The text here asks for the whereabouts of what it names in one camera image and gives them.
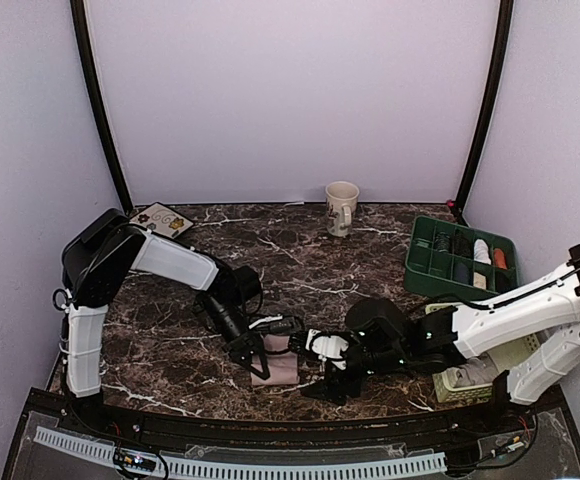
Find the pink cloth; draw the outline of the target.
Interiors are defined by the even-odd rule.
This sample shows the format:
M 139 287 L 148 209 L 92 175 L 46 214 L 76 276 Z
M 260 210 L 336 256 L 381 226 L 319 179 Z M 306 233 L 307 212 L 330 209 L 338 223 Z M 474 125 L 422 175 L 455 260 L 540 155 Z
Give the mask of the pink cloth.
M 263 337 L 270 377 L 262 380 L 251 375 L 253 386 L 293 386 L 299 383 L 298 356 L 293 352 L 281 354 L 288 347 L 288 336 Z

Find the navy striped boxer underwear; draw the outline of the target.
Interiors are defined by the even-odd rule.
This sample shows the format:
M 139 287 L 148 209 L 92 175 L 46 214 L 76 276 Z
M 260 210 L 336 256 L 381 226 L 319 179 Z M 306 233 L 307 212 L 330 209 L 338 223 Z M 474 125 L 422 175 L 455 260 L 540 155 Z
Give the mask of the navy striped boxer underwear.
M 453 253 L 453 238 L 447 232 L 437 232 L 433 240 L 433 249 L 440 253 Z

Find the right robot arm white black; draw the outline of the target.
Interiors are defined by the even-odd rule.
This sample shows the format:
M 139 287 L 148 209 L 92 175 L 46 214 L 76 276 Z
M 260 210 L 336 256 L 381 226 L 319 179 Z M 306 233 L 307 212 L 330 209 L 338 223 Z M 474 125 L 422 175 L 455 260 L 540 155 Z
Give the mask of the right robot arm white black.
M 437 374 L 511 341 L 549 331 L 531 356 L 499 374 L 495 400 L 480 413 L 491 434 L 504 432 L 580 363 L 580 244 L 542 278 L 483 301 L 451 295 L 451 305 L 411 320 L 386 298 L 367 298 L 346 314 L 343 332 L 294 333 L 294 353 L 324 364 L 321 380 L 303 395 L 343 405 L 373 375 Z

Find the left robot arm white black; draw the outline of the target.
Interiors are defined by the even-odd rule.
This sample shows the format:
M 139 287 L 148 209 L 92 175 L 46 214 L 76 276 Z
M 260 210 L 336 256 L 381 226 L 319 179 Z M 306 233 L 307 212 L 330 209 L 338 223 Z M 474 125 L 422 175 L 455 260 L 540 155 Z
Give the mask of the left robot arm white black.
M 247 304 L 262 296 L 252 268 L 233 269 L 212 255 L 184 247 L 132 223 L 111 208 L 63 250 L 65 302 L 62 343 L 68 392 L 81 398 L 71 417 L 90 436 L 111 427 L 110 412 L 89 398 L 100 393 L 103 325 L 109 306 L 132 271 L 149 273 L 195 290 L 195 307 L 224 339 L 229 358 L 260 379 L 270 376 L 264 341 L 250 326 Z

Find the dark green divided organizer tray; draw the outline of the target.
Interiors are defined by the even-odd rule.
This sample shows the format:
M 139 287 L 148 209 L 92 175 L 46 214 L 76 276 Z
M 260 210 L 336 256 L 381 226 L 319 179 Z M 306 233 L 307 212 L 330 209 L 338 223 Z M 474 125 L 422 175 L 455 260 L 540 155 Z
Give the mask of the dark green divided organizer tray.
M 453 238 L 453 253 L 440 253 L 433 249 L 437 232 L 447 232 Z M 507 270 L 498 269 L 473 259 L 476 239 L 483 239 L 493 249 L 501 248 L 506 255 Z M 453 281 L 453 266 L 462 262 L 470 267 L 472 284 Z M 419 216 L 410 236 L 410 246 L 405 260 L 404 288 L 415 294 L 436 297 L 456 294 L 470 300 L 484 300 L 506 293 L 520 286 L 514 243 L 502 236 L 476 230 L 427 216 Z

